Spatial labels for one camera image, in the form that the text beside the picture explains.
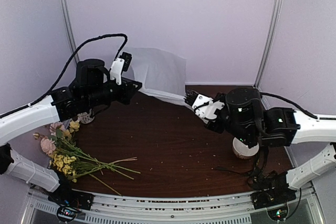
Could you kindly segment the white wrapping paper sheet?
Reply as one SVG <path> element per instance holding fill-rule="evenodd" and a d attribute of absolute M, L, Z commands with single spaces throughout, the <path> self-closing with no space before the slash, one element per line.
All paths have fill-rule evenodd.
<path fill-rule="evenodd" d="M 156 48 L 127 47 L 132 55 L 123 76 L 142 83 L 140 92 L 175 105 L 185 106 L 186 60 Z"/>

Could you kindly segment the pink flower stem two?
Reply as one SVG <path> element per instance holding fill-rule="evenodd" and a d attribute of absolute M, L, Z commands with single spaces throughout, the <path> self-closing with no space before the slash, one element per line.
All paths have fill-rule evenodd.
<path fill-rule="evenodd" d="M 40 140 L 40 147 L 47 155 L 51 155 L 56 150 L 55 142 L 48 138 L 42 138 Z"/>

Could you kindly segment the small yellow flower bunch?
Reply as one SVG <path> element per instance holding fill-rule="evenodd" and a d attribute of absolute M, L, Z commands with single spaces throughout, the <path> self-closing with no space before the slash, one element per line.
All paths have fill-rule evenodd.
<path fill-rule="evenodd" d="M 137 161 L 137 157 L 120 159 L 110 163 L 101 162 L 96 158 L 88 156 L 68 156 L 54 154 L 50 158 L 49 167 L 54 168 L 58 172 L 61 172 L 73 182 L 79 177 L 86 175 L 94 176 L 94 173 L 96 172 L 103 174 L 104 170 L 109 170 L 128 179 L 133 179 L 133 177 L 126 174 L 126 172 L 140 174 L 138 171 L 126 168 L 121 165 L 121 163 L 124 162 Z"/>

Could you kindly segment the large yellow flower bunch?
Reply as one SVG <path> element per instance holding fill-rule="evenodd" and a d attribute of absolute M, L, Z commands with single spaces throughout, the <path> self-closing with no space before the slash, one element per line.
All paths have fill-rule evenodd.
<path fill-rule="evenodd" d="M 56 130 L 55 137 L 71 140 L 74 134 L 79 131 L 80 123 L 79 121 L 71 120 L 69 122 L 69 125 L 67 127 L 65 126 L 65 128 L 66 130 L 64 132 L 62 132 L 61 130 Z"/>

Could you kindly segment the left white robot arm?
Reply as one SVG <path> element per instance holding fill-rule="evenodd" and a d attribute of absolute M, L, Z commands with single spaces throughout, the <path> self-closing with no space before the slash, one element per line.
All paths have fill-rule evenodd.
<path fill-rule="evenodd" d="M 130 104 L 142 83 L 128 78 L 120 80 L 73 80 L 67 87 L 49 91 L 41 100 L 1 115 L 1 174 L 12 175 L 54 193 L 64 205 L 76 197 L 70 181 L 108 169 L 124 174 L 120 160 L 101 162 L 76 146 L 74 135 L 80 122 L 76 117 L 95 107 L 109 108 L 114 101 Z M 50 136 L 38 135 L 42 151 L 51 157 L 52 168 L 44 168 L 13 150 L 9 142 L 36 128 L 49 125 Z"/>

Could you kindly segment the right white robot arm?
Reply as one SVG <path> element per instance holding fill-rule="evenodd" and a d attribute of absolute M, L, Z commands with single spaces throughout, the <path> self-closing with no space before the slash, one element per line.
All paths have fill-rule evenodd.
<path fill-rule="evenodd" d="M 259 190 L 271 189 L 269 199 L 279 204 L 289 196 L 335 166 L 335 116 L 314 115 L 299 105 L 295 109 L 264 109 L 265 93 L 255 88 L 237 88 L 214 98 L 197 95 L 194 113 L 211 131 L 230 133 L 237 156 L 253 156 L 270 147 L 290 146 L 305 142 L 326 142 L 326 147 L 301 166 L 275 175 L 255 176 Z"/>

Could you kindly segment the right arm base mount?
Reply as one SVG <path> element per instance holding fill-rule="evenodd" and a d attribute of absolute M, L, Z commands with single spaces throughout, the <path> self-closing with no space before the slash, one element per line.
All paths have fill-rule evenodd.
<path fill-rule="evenodd" d="M 296 191 L 289 188 L 287 172 L 256 175 L 248 180 L 248 185 L 254 190 L 250 197 L 255 210 L 267 208 L 268 217 L 276 222 L 285 222 L 292 216 L 288 202 L 296 199 Z"/>

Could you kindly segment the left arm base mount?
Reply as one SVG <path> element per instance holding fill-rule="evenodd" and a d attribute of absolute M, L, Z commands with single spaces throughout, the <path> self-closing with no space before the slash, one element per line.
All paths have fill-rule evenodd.
<path fill-rule="evenodd" d="M 56 217 L 61 223 L 69 223 L 74 221 L 82 210 L 90 210 L 94 195 L 81 191 L 73 190 L 69 180 L 59 175 L 59 187 L 54 192 L 46 191 L 48 200 L 56 203 Z"/>

